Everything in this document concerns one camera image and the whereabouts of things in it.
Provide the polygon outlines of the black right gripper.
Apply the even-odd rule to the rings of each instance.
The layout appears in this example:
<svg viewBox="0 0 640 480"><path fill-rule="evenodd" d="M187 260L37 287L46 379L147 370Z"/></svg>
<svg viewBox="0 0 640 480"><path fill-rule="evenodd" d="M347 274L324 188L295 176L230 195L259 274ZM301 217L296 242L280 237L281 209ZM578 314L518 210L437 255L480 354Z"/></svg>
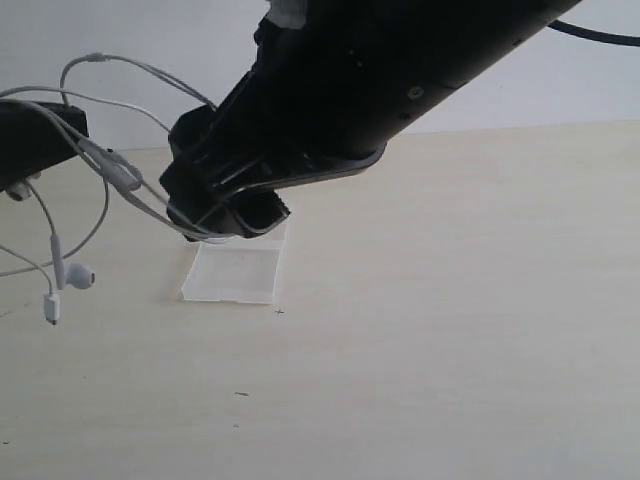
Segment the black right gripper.
<svg viewBox="0 0 640 480"><path fill-rule="evenodd" d="M173 160L160 177L166 213L189 240L265 235L290 214L278 190L357 175L385 151L356 158L302 146L266 108L253 72L218 107L182 114L168 140Z"/></svg>

